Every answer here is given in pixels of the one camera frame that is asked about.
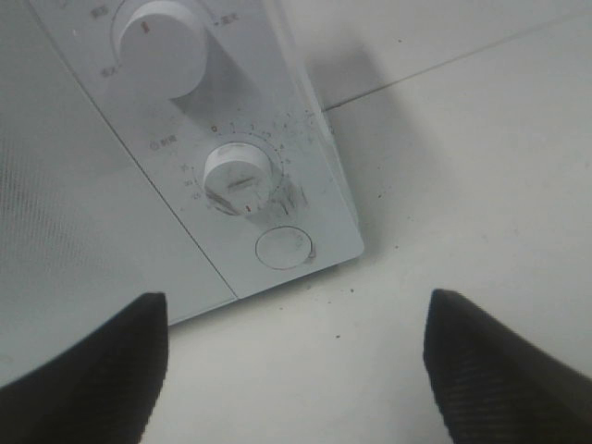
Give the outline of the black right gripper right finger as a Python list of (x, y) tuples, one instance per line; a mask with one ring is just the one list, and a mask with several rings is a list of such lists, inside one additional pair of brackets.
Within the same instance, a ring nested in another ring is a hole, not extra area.
[(423, 359), (455, 443), (588, 443), (591, 380), (452, 290), (434, 290)]

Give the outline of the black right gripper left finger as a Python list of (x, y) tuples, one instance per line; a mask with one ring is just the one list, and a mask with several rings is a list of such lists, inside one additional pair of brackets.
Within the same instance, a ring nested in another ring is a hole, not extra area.
[(4, 443), (138, 443), (167, 373), (167, 300), (144, 293), (1, 389)]

